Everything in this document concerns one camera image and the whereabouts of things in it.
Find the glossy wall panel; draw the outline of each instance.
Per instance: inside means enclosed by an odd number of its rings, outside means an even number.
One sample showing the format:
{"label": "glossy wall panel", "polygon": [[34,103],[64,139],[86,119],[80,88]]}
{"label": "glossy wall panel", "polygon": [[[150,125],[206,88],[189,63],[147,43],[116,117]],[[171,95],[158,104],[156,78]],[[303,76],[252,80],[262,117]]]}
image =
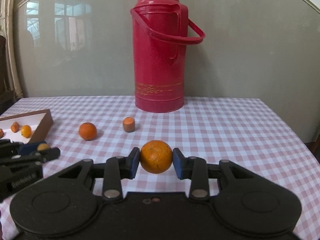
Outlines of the glossy wall panel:
{"label": "glossy wall panel", "polygon": [[[15,51],[25,94],[132,95],[136,1],[31,0],[20,8]],[[187,49],[186,95],[261,98],[311,141],[320,122],[320,15],[302,0],[180,1],[206,33]]]}

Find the brown box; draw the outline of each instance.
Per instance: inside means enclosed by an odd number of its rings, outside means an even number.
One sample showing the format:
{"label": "brown box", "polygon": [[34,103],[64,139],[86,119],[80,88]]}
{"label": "brown box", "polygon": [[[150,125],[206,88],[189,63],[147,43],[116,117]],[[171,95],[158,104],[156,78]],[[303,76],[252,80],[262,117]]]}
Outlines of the brown box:
{"label": "brown box", "polygon": [[[32,129],[31,137],[24,138],[20,133],[20,129],[17,133],[12,132],[11,125],[14,122],[18,122],[20,128],[26,124],[30,125]],[[0,118],[0,128],[4,131],[2,139],[10,139],[14,142],[32,143],[44,141],[52,124],[50,109]]]}

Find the thermos handle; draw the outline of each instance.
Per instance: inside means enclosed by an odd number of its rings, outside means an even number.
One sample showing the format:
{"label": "thermos handle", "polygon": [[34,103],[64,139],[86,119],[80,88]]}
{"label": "thermos handle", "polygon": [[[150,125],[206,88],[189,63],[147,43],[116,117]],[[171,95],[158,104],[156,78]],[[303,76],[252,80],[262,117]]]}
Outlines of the thermos handle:
{"label": "thermos handle", "polygon": [[164,33],[157,32],[153,29],[151,29],[148,24],[145,22],[145,20],[138,14],[134,9],[130,10],[130,13],[132,17],[139,23],[139,25],[148,33],[149,36],[152,38],[155,38],[160,41],[165,41],[169,43],[174,44],[180,44],[180,45],[194,45],[199,44],[203,41],[205,38],[204,32],[195,25],[190,19],[188,25],[193,29],[199,37],[181,37],[181,36],[174,36],[174,35],[168,35]]}

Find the tablecloth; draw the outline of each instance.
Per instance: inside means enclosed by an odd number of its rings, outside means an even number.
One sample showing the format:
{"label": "tablecloth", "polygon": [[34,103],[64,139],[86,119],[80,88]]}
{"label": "tablecloth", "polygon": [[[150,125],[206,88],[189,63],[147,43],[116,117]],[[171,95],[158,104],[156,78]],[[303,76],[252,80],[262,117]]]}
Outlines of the tablecloth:
{"label": "tablecloth", "polygon": [[[132,96],[89,96],[23,98],[3,116],[49,108],[54,124],[46,138],[59,147],[61,157],[44,165],[48,177],[73,163],[91,158],[103,163],[117,155],[127,156],[133,147],[158,139],[185,156],[198,156],[208,163],[229,159],[293,191],[302,204],[302,215],[294,230],[303,240],[320,237],[320,165],[304,143],[268,106],[259,99],[187,97],[178,111],[154,114],[141,111]],[[122,120],[132,116],[137,130],[126,133]],[[84,141],[79,125],[92,122],[98,137]],[[101,179],[94,193],[101,195]],[[185,191],[190,180],[179,180],[173,166],[158,175],[138,168],[134,180],[122,181],[128,191]],[[219,192],[217,181],[210,179],[210,194]],[[10,217],[12,197],[1,204],[4,239],[17,234]]]}

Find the red thermos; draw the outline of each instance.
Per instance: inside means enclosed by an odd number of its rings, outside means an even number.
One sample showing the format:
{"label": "red thermos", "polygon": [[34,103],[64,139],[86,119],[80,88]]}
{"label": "red thermos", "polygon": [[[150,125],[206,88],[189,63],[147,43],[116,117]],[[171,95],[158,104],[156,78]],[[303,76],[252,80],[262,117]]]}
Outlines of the red thermos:
{"label": "red thermos", "polygon": [[[186,45],[205,34],[179,0],[138,0],[131,9],[136,106],[165,113],[183,106]],[[187,37],[190,26],[199,37]]]}

